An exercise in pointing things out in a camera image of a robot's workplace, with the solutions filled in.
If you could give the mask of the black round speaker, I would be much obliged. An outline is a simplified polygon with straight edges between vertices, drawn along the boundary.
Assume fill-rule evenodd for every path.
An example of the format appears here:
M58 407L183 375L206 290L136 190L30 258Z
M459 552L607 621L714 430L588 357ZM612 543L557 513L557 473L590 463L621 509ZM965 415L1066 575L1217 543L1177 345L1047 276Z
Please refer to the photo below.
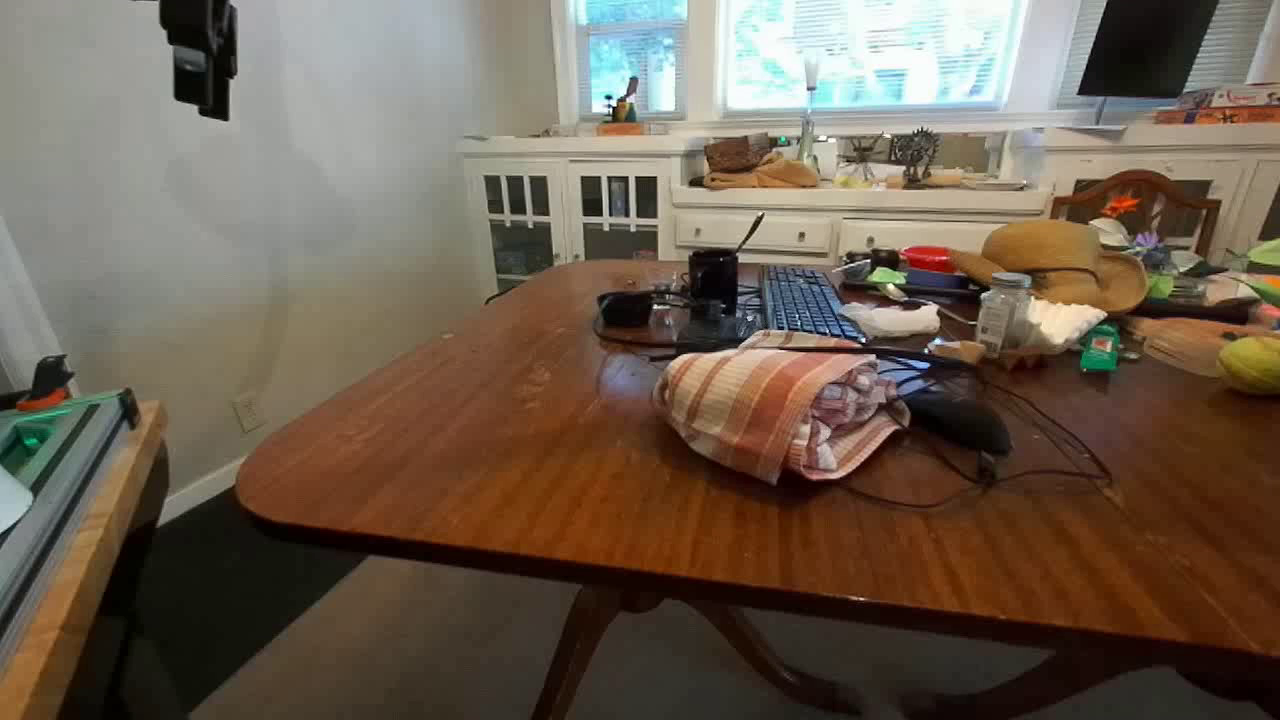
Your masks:
M989 454L1013 451L1009 424L980 398L965 398L946 391L910 391L909 407L914 424L936 426L965 447L974 447Z

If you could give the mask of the black measuring cup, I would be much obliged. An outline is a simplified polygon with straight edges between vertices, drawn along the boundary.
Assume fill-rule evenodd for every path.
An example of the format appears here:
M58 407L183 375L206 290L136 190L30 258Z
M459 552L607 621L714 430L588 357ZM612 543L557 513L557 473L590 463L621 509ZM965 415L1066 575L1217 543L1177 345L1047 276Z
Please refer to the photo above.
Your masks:
M596 320L605 327L645 327L651 320L651 294L648 290L601 290Z

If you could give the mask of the black mug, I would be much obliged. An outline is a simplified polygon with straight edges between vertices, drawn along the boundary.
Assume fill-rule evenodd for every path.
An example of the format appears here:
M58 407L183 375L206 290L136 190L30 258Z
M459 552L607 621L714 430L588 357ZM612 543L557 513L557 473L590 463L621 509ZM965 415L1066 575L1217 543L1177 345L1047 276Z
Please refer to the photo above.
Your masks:
M735 311L741 264L732 249L694 249L686 256L686 294L694 308Z

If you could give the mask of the striped folded cloth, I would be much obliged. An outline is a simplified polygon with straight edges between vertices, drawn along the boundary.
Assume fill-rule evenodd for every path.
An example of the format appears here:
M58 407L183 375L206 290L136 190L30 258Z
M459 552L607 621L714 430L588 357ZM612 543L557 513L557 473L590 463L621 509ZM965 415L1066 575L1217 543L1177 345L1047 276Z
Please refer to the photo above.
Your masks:
M870 357L760 345L674 357L654 407L694 454L762 485L843 480L910 424Z

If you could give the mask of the black computer keyboard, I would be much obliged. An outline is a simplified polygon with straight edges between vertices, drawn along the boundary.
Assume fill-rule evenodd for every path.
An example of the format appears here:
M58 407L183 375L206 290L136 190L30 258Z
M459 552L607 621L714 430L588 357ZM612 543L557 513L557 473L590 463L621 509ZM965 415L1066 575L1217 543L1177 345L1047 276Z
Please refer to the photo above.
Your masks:
M780 333L813 333L837 339L865 339L859 323L843 316L830 279L813 268L767 268L760 279L762 320Z

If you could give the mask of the white cabinet sideboard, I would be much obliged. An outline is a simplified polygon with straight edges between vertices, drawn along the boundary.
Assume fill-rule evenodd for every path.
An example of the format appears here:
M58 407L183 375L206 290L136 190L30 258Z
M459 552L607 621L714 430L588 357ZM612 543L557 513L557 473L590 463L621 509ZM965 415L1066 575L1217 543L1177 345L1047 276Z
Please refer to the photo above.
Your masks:
M1276 226L1276 124L1140 124L1122 130L1013 130L1013 179L956 188L694 188L701 144L678 137L462 140L474 233L491 242L496 290L573 258L685 258L732 249L755 264L837 264L865 242L974 249L995 225L1044 217L1056 194L1126 167L1167 174L1219 205L1211 250L1241 250Z

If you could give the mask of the red bowl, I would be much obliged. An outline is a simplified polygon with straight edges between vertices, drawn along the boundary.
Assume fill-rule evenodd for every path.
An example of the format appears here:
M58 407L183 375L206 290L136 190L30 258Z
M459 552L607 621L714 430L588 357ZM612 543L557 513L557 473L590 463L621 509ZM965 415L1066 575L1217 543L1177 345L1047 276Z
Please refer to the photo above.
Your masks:
M940 242L910 242L898 250L898 258L910 272L956 272L950 249L940 249Z

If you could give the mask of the clear glass jar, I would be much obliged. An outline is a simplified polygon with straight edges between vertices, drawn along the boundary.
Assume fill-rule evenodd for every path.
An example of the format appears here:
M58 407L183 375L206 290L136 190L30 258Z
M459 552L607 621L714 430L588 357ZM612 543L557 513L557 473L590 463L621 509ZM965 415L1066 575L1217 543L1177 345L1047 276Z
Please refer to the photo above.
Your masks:
M1028 298L1032 279L1025 272L995 272L980 294L974 339L992 350L1017 346L1025 339Z

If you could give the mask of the straw hat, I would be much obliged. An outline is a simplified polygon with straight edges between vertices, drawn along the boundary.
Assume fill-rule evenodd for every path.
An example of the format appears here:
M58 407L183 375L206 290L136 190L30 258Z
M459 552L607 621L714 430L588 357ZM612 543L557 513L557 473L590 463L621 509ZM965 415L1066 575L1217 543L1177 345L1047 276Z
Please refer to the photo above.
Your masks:
M980 250L956 250L950 264L983 289L1000 272L1025 272L1040 298L1090 302L1112 316L1131 311L1147 294L1142 264L1106 250L1088 225L1073 221L1000 225Z

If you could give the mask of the yellow green fruit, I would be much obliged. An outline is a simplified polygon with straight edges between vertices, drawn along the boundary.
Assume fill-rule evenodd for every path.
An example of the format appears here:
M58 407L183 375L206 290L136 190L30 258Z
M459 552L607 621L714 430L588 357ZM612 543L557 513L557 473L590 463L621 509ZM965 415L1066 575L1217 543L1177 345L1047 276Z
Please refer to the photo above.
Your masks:
M1280 394L1280 334L1241 334L1222 345L1219 370L1235 391Z

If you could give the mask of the green metal rail device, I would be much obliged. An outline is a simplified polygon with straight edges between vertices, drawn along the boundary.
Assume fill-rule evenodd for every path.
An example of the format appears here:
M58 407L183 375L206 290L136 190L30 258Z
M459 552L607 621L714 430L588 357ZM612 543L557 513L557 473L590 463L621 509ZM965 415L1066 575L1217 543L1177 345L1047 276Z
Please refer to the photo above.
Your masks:
M127 389L71 394L42 411L0 420L5 528L0 528L0 630L34 596L34 579L71 525L84 490L136 426Z

